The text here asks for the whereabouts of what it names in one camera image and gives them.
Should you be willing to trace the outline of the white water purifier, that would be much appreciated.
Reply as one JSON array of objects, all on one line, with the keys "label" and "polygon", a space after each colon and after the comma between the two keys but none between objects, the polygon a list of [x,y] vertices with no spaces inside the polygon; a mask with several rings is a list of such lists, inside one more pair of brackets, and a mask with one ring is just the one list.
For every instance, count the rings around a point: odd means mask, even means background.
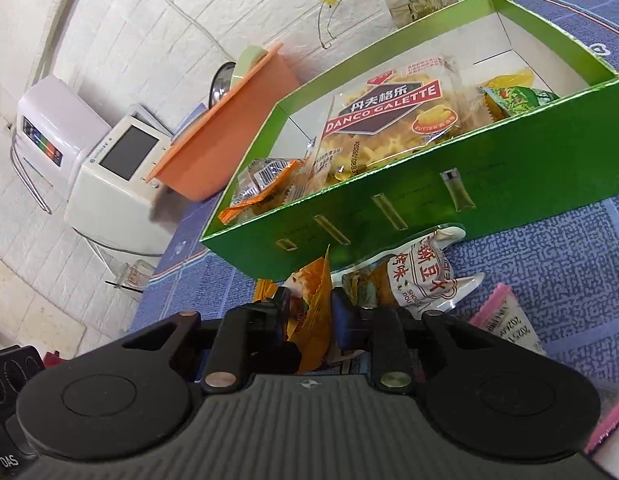
[{"label": "white water purifier", "polygon": [[9,156],[16,175],[42,211],[52,213],[27,170],[35,170],[63,198],[69,198],[82,163],[110,130],[58,77],[44,77],[25,92],[18,101]]}]

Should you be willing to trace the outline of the clear cracker packet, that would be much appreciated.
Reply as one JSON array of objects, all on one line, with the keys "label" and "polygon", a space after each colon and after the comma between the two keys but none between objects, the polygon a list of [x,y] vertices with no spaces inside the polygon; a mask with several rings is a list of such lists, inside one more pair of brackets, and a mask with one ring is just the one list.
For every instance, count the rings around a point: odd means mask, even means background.
[{"label": "clear cracker packet", "polygon": [[291,204],[325,188],[333,159],[341,151],[341,148],[334,148],[319,138],[312,140],[307,148],[307,157],[286,189],[284,202]]}]

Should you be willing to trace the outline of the orange chip bag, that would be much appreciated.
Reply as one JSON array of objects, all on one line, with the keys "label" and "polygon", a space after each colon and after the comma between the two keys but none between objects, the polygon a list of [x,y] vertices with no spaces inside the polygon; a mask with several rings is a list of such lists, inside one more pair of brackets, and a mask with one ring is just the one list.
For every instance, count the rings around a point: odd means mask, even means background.
[{"label": "orange chip bag", "polygon": [[230,204],[217,216],[224,226],[239,224],[282,205],[303,160],[259,158],[239,173]]}]

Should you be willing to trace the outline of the white tofu snack packet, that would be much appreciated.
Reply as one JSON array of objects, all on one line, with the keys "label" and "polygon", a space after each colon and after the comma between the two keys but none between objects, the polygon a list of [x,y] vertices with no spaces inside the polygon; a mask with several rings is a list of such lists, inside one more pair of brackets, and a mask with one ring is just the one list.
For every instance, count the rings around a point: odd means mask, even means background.
[{"label": "white tofu snack packet", "polygon": [[483,283],[485,274],[455,275],[445,249],[466,237],[460,226],[439,228],[332,275],[356,307],[405,308],[413,318],[448,312]]}]

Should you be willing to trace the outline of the green plate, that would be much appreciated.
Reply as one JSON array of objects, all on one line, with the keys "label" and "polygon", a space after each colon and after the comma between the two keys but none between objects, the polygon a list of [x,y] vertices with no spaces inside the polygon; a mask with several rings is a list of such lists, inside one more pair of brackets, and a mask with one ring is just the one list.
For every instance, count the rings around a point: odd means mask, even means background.
[{"label": "green plate", "polygon": [[267,49],[249,44],[239,55],[238,61],[236,61],[231,76],[230,88],[233,89],[236,87],[245,76],[250,73],[250,70],[254,68],[262,58],[265,58],[267,53]]}]

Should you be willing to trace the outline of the orange plastic basin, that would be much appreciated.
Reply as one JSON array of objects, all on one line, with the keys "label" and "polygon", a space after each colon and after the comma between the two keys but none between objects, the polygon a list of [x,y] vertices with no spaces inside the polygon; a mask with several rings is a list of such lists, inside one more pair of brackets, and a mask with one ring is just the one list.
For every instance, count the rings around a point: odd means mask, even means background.
[{"label": "orange plastic basin", "polygon": [[191,202],[221,191],[277,103],[300,87],[281,42],[180,136],[148,174]]}]

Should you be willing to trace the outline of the orange snack packet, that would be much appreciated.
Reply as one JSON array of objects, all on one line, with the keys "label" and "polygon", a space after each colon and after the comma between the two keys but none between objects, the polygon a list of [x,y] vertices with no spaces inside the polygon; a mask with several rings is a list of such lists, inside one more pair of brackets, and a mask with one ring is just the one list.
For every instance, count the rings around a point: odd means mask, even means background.
[{"label": "orange snack packet", "polygon": [[323,365],[333,337],[329,252],[292,273],[282,285],[259,278],[253,300],[272,299],[282,288],[291,294],[283,315],[285,340],[296,344],[302,356],[297,374],[312,372]]}]

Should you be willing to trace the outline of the green cardboard box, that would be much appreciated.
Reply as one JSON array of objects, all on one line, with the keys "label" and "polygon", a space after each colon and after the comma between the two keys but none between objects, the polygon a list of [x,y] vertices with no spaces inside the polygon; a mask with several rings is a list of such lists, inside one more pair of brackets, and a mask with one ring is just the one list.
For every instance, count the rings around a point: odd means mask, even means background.
[{"label": "green cardboard box", "polygon": [[530,66],[557,99],[239,226],[212,218],[203,244],[251,278],[281,280],[321,256],[342,269],[433,226],[475,238],[619,192],[619,74],[510,0],[461,1],[346,58],[280,101],[245,159],[302,154],[336,96],[431,55],[455,58],[467,86]]}]

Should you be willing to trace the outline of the white screen appliance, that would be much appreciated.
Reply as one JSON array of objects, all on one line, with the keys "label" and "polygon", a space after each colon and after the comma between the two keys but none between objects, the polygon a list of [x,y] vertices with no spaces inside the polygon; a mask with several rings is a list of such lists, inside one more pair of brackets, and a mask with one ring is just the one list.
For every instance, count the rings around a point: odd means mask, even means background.
[{"label": "white screen appliance", "polygon": [[189,202],[149,173],[170,137],[123,118],[82,163],[65,209],[80,235],[113,252],[164,254]]}]

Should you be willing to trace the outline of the blue plaid tablecloth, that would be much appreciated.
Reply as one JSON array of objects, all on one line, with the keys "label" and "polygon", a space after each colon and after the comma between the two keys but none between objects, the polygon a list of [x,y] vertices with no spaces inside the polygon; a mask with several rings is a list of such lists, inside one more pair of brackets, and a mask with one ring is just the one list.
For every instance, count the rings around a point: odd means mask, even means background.
[{"label": "blue plaid tablecloth", "polygon": [[[619,0],[511,0],[569,32],[619,71]],[[181,310],[220,318],[251,299],[254,282],[201,244],[219,197],[187,210],[131,322],[141,330]],[[579,370],[603,406],[619,400],[619,194],[528,226],[447,249],[483,284],[462,301],[469,318],[495,286],[512,287],[552,358]]]}]

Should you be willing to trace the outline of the green snack packet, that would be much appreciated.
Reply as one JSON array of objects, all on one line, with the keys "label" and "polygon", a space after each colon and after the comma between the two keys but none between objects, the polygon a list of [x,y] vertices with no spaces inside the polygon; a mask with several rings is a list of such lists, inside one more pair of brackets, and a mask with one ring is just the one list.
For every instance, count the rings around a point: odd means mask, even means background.
[{"label": "green snack packet", "polygon": [[520,115],[558,101],[556,93],[522,86],[482,88],[489,113],[495,120]]}]

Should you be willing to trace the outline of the steel bowl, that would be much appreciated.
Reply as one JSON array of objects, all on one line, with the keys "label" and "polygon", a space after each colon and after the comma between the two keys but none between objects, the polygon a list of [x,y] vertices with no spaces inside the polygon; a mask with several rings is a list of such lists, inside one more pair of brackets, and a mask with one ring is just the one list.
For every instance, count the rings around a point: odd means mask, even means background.
[{"label": "steel bowl", "polygon": [[212,83],[210,84],[210,94],[208,95],[208,108],[213,108],[222,97],[229,92],[235,62],[226,62],[222,64],[215,73]]}]

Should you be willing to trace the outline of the Danco Galette cookie bag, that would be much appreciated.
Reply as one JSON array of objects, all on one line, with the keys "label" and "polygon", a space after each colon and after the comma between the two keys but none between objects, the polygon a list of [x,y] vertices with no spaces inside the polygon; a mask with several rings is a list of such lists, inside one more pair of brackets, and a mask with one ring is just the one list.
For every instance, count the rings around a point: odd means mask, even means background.
[{"label": "Danco Galette cookie bag", "polygon": [[451,56],[392,68],[333,97],[317,138],[342,151],[326,188],[492,122],[484,93],[462,82]]}]

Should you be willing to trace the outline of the pink edged cookie packet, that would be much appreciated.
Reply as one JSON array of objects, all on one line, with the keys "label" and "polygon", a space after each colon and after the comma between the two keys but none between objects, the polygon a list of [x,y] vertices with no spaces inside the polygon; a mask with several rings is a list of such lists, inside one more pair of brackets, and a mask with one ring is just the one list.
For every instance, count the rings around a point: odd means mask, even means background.
[{"label": "pink edged cookie packet", "polygon": [[[547,356],[534,327],[520,306],[509,285],[498,283],[494,291],[475,313],[470,323],[512,344],[517,344],[541,356]],[[591,382],[599,390],[601,417],[585,448],[593,454],[602,442],[619,426],[619,384]]]}]

